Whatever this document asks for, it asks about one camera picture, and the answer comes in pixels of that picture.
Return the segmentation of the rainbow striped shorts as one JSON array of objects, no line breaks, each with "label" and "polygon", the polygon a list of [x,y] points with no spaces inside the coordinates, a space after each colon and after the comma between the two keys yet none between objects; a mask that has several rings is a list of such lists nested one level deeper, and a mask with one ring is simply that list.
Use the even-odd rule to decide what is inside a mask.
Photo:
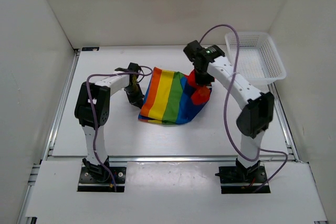
[{"label": "rainbow striped shorts", "polygon": [[155,67],[138,120],[164,125],[186,124],[207,104],[211,92],[211,84],[196,84],[194,70],[186,75]]}]

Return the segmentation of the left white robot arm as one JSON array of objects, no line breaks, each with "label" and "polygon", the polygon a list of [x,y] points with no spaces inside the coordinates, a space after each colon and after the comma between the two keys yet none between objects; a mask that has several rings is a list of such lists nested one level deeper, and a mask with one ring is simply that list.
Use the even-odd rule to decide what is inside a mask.
[{"label": "left white robot arm", "polygon": [[142,108],[144,94],[138,76],[145,76],[142,67],[131,62],[126,69],[116,68],[112,74],[92,74],[81,85],[74,114],[86,139],[87,157],[82,162],[98,182],[111,178],[104,143],[104,125],[109,118],[110,98],[123,89],[129,103]]}]

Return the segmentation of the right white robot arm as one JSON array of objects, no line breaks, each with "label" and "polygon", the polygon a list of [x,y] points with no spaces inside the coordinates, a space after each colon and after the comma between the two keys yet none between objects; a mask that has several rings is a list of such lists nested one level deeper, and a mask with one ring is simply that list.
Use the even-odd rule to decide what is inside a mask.
[{"label": "right white robot arm", "polygon": [[224,52],[216,45],[202,47],[194,40],[184,53],[195,70],[194,80],[199,86],[208,86],[217,80],[232,96],[241,112],[236,125],[241,132],[240,148],[236,150],[236,177],[247,182],[254,177],[260,160],[260,146],[269,123],[273,120],[274,96],[263,93],[235,72]]}]

